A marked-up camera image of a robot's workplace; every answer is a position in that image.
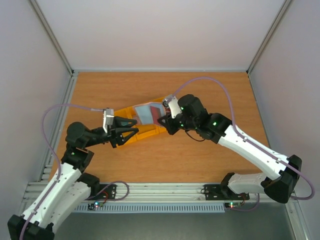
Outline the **pink leather card holder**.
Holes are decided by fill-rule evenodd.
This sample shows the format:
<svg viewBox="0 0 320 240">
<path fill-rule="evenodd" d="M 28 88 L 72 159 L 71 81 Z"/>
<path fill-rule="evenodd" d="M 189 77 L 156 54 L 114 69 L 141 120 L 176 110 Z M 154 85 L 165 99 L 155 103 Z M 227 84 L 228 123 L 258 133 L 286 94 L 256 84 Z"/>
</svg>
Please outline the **pink leather card holder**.
<svg viewBox="0 0 320 240">
<path fill-rule="evenodd" d="M 161 101 L 149 101 L 147 103 L 134 105 L 132 107 L 134 110 L 134 119 L 137 120 L 138 125 L 154 125 L 150 106 L 158 107 L 161 111 L 161 115 L 166 115 L 165 107 L 163 106 Z"/>
</svg>

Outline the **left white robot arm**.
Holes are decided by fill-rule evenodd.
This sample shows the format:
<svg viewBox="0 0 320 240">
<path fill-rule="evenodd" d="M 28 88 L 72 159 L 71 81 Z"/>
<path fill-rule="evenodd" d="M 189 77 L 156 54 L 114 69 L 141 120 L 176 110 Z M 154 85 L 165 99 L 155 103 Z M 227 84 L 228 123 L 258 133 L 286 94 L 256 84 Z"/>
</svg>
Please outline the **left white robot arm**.
<svg viewBox="0 0 320 240">
<path fill-rule="evenodd" d="M 110 143 L 124 145 L 138 133 L 137 120 L 107 115 L 103 125 L 89 129 L 81 122 L 71 123 L 66 131 L 66 150 L 50 182 L 37 199 L 21 214 L 7 222 L 12 240 L 52 240 L 59 227 L 83 201 L 101 193 L 100 179 L 85 170 L 94 153 L 88 148 Z"/>
</svg>

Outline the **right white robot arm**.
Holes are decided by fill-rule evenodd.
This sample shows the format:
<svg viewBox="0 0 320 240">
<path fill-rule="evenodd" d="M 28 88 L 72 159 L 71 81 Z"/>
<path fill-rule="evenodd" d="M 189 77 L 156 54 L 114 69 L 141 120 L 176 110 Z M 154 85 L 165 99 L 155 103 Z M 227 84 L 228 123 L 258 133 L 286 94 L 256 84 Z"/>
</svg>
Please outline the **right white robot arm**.
<svg viewBox="0 0 320 240">
<path fill-rule="evenodd" d="M 302 160 L 297 155 L 286 156 L 273 151 L 244 133 L 224 115 L 208 113 L 200 99 L 192 94 L 180 99 L 169 95 L 162 104 L 166 114 L 158 119 L 158 123 L 170 135 L 179 130 L 195 131 L 203 140 L 232 150 L 262 171 L 257 174 L 228 173 L 220 183 L 225 198 L 236 194 L 266 194 L 281 204 L 289 201 L 302 168 Z"/>
</svg>

